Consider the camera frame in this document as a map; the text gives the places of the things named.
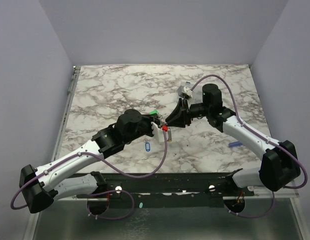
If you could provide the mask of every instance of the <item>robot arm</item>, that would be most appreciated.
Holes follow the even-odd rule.
[[[189,91],[185,89],[178,92],[183,97],[189,96]],[[169,127],[185,128],[194,118],[206,117],[212,127],[234,137],[254,152],[261,160],[261,167],[237,171],[232,176],[237,187],[265,186],[275,192],[300,175],[298,164],[269,142],[278,143],[297,158],[294,145],[289,141],[279,142],[270,138],[246,124],[242,119],[240,123],[235,112],[223,106],[221,91],[217,85],[204,85],[202,100],[202,103],[192,104],[189,107],[188,101],[180,98],[177,107],[166,119],[166,123]],[[247,130],[244,124],[267,141]]]
[[[22,168],[19,186],[23,188],[22,193],[30,212],[40,212],[54,200],[61,198],[95,191],[104,192],[107,184],[99,172],[69,178],[80,169],[98,161],[93,156],[82,153],[88,152],[106,159],[122,151],[125,144],[144,135],[162,142],[163,138],[159,134],[162,130],[158,127],[160,124],[156,113],[140,114],[129,109],[118,117],[115,124],[98,131],[91,140],[68,155],[36,169],[31,165]]]

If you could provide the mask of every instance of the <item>blue key tag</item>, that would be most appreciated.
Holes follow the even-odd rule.
[[[146,150],[146,152],[150,152],[150,143],[149,142],[145,142],[145,150]]]

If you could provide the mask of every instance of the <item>silver metal floor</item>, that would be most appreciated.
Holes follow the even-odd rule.
[[[302,239],[290,200],[276,200],[266,217],[243,219],[223,208],[136,209],[127,219],[88,217],[86,201],[58,201],[40,213],[35,240],[299,240]],[[247,199],[243,213],[268,209],[270,199]],[[111,209],[109,216],[127,209]]]

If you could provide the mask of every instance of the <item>screw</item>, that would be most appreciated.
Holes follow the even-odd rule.
[[[216,188],[215,188],[214,185],[210,185],[210,186],[208,187],[208,189],[209,189],[210,192],[213,192],[213,191],[216,190]]]
[[[252,191],[254,191],[254,186],[248,186],[247,189],[248,189],[248,191],[252,192]]]

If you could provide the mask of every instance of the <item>blue marker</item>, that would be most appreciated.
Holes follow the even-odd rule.
[[[235,142],[231,142],[228,144],[228,147],[233,148],[233,147],[239,147],[242,146],[243,144],[240,141],[235,141]]]
[[[145,143],[145,149],[146,149],[146,152],[150,152],[150,143],[149,142]]]

